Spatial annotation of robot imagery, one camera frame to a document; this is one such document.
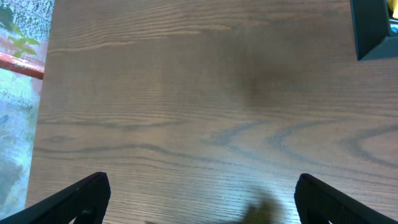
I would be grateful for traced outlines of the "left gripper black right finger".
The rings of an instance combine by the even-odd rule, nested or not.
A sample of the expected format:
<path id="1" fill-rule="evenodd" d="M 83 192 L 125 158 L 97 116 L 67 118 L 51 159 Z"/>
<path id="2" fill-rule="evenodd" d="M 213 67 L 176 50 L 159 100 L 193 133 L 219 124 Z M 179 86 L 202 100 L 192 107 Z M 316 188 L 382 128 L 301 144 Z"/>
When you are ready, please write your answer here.
<path id="1" fill-rule="evenodd" d="M 307 173 L 300 175 L 294 199 L 302 224 L 397 224 Z"/>

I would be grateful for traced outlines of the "red railing bar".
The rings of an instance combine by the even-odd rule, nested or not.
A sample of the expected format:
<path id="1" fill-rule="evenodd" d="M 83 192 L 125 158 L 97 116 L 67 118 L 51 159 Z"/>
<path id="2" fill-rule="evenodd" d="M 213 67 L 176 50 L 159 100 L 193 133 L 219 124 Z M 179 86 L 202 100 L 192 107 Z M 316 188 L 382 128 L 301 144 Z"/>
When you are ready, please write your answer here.
<path id="1" fill-rule="evenodd" d="M 12 72 L 21 73 L 40 80 L 44 79 L 44 67 L 30 63 L 27 60 L 13 57 L 1 52 L 1 68 Z"/>

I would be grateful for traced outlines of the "green plant leaves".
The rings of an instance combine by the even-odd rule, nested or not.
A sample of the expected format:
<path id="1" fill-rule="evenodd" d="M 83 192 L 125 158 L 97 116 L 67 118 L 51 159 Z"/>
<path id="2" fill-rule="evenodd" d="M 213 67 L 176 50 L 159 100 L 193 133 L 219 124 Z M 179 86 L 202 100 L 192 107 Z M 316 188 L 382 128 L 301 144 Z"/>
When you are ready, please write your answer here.
<path id="1" fill-rule="evenodd" d="M 21 58 L 23 55 L 37 55 L 32 48 L 39 46 L 40 42 L 26 36 L 20 28 L 13 23 L 14 12 L 12 9 L 1 3 L 1 35 L 5 34 L 6 39 L 1 37 L 1 42 L 6 44 L 6 48 L 11 48 L 11 55 Z"/>

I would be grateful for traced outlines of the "blue Oreo cookie pack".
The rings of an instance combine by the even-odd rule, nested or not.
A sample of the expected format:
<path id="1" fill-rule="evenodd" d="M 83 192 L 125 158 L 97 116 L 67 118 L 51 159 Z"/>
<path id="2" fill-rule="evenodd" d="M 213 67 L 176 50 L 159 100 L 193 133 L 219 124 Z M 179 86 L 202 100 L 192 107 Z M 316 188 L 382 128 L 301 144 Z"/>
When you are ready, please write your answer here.
<path id="1" fill-rule="evenodd" d="M 396 34 L 396 33 L 398 32 L 398 28 L 396 28 L 396 27 L 391 27 L 391 31 L 392 31 L 394 34 Z"/>

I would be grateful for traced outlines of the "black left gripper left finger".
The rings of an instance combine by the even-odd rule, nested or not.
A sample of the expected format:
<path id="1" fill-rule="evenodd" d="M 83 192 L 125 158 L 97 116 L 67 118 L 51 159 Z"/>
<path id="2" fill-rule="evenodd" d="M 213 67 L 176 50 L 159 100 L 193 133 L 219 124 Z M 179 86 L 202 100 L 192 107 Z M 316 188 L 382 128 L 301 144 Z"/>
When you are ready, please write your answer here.
<path id="1" fill-rule="evenodd" d="M 102 224 L 110 196 L 108 176 L 95 172 L 1 224 Z"/>

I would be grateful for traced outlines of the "dark green box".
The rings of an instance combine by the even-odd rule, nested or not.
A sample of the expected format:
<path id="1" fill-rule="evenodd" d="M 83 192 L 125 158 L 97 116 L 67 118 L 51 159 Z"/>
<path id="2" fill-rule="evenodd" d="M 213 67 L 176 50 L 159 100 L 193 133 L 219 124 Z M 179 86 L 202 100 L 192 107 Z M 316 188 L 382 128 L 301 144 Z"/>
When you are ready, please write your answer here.
<path id="1" fill-rule="evenodd" d="M 383 0 L 351 0 L 358 60 L 397 57 L 397 33 L 391 31 L 390 9 Z"/>

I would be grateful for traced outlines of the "yellow snack bag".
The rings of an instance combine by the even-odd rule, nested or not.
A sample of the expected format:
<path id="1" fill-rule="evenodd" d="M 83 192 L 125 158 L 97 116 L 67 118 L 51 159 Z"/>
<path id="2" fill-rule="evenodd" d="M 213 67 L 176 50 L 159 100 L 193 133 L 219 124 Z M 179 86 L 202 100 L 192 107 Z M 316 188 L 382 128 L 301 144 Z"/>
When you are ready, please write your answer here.
<path id="1" fill-rule="evenodd" d="M 398 19 L 398 0 L 386 0 L 386 2 L 392 12 L 392 18 Z"/>

